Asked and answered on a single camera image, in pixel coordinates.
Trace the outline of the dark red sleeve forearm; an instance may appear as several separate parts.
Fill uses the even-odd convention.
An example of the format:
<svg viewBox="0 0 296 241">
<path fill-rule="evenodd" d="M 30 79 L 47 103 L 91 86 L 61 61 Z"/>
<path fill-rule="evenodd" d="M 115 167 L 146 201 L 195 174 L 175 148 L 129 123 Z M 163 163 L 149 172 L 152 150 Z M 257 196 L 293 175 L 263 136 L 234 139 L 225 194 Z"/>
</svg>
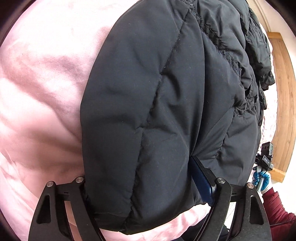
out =
<svg viewBox="0 0 296 241">
<path fill-rule="evenodd" d="M 273 188 L 262 195 L 272 240 L 295 240 L 295 214 L 288 213 Z"/>
</svg>

